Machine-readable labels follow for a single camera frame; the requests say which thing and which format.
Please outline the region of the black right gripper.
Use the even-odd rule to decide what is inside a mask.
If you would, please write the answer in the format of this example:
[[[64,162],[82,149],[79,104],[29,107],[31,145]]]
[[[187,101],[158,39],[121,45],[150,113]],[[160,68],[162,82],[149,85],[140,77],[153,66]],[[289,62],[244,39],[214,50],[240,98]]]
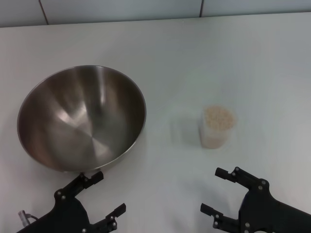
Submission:
[[[309,233],[311,216],[272,197],[269,182],[235,167],[228,172],[220,167],[215,176],[238,183],[249,189],[240,210],[239,220],[224,216],[221,212],[202,203],[200,211],[213,217],[213,228],[228,233]]]

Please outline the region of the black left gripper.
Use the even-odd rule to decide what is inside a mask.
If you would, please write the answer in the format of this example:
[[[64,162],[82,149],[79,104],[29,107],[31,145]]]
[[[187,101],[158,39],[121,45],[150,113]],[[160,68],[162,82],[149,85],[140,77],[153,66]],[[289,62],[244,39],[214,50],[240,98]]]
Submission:
[[[117,229],[116,218],[126,212],[125,203],[118,206],[103,220],[91,224],[87,212],[76,196],[84,189],[104,179],[99,171],[88,178],[78,175],[54,194],[55,205],[50,212],[20,230],[21,233],[110,233]]]

